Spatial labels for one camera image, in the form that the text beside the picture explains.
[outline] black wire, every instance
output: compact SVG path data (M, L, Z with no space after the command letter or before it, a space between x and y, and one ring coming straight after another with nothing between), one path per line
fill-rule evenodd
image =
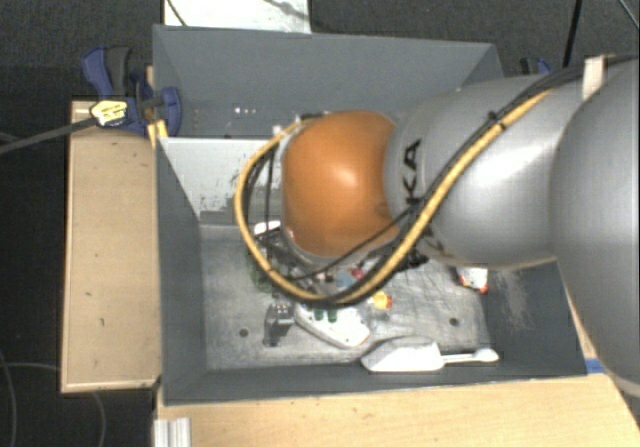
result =
M381 230L379 230L378 232L376 232L372 236L368 237L367 239L365 239L361 243L357 244L356 246L351 248L349 251L347 251L345 254L341 255L339 258L331 261L326 266L324 266L321 269L318 269L316 271L313 271L312 273L307 273L307 274L304 274L304 275L301 275L301 276L291 277L291 278L289 278L289 280L291 280L291 281L305 280L307 278L313 278L314 276L318 276L321 273L326 273L330 269L333 269L334 267L338 266L339 264L341 264L342 262L344 262L345 260L350 258L352 255L355 255L356 253L358 253L360 250L362 250L368 244L370 244L373 241L375 241L378 237L380 237L381 235L385 234L386 232L391 230L393 227L395 227L398 224L400 224L402 222L402 220L406 216L411 214L411 212L414 212L416 209L417 209L417 205L410 205L404 211L402 211L400 214L398 214L394 219L392 219L387 224L387 226L385 226L384 228L382 228Z
M96 121L94 118L87 118L70 125L65 125L64 127L58 127L57 129L43 132L41 134L36 134L35 136L31 136L29 138L19 139L18 141L13 141L11 143L7 143L6 145L0 146L0 155L13 152L14 150L18 150L20 148L35 145L43 141L58 138L60 136L67 136L68 134L73 134L74 132L81 131L88 127L94 127L95 125Z

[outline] wooden board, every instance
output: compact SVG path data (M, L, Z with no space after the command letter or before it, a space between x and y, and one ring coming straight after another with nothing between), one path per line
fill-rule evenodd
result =
M74 103L72 121L91 103ZM151 386L160 374L153 153L90 128L70 141L62 392Z
M189 417L193 447L640 446L602 374L358 396L165 408Z

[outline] gray robot arm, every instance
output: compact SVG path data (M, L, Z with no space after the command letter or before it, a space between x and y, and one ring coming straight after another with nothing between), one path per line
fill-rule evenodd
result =
M640 395L638 60L598 77L552 89L474 160L418 248L489 269L557 260L603 365ZM393 214L426 192L490 111L536 79L459 89L408 115L385 161Z

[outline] dark floor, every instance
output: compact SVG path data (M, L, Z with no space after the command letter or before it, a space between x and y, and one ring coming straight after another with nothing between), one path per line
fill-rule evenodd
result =
M636 17L638 0L626 0ZM315 31L488 41L507 73L527 55L560 66L573 0L310 0ZM128 45L151 61L162 0L0 0L0 132L27 136L67 121L74 95L91 93L79 57ZM585 0L575 57L638 52L638 32L614 0ZM8 362L58 363L65 227L65 141L0 157L0 349ZM17 445L95 445L91 398L62 399L53 373L13 369ZM105 445L149 442L148 392L103 394ZM0 443L9 400L0 379Z

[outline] gray bin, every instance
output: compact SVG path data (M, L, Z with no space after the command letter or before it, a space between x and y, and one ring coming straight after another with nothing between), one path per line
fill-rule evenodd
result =
M185 108L180 136L161 140L156 161L166 404L585 373L555 264L492 273L491 291L482 297L444 277L434 286L448 293L448 303L430 301L419 319L426 322L416 323L430 327L418 333L443 351L489 344L501 356L495 364L372 375L357 357L321 353L295 327L287 336L293 354L282 363L270 351L280 348L256 347L270 298L251 282L251 262L231 216L233 179L243 161L272 125L295 114L360 107L399 118L426 97L499 78L492 46L156 27L154 68L156 88L177 86ZM260 209L258 190L254 210ZM424 271L437 276L442 268L430 263ZM402 294L402 282L389 285ZM300 355L307 348L313 356Z

